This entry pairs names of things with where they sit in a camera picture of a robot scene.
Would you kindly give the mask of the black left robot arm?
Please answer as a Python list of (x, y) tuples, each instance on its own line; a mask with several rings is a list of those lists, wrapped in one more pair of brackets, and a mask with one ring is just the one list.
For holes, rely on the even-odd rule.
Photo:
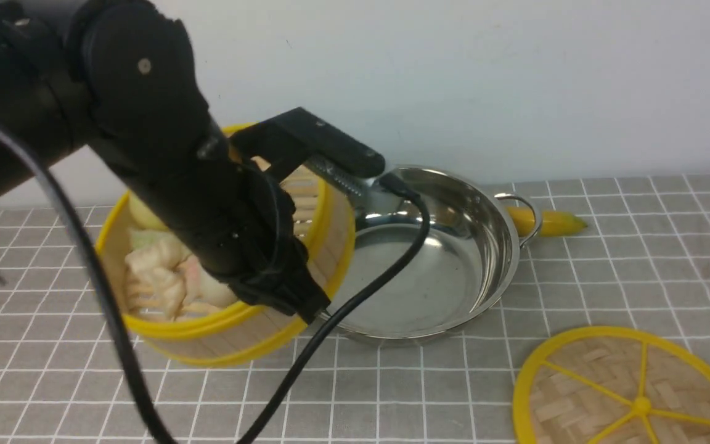
[(0, 1), (0, 128), (50, 167), (88, 146), (250, 305), (329, 303), (294, 204), (211, 117), (180, 20), (149, 1)]

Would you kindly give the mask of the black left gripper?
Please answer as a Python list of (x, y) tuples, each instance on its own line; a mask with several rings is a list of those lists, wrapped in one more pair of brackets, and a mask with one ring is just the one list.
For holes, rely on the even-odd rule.
[(293, 233), (296, 204), (279, 185), (309, 157), (276, 141), (155, 149), (145, 157), (145, 201), (240, 300), (312, 321), (329, 301)]

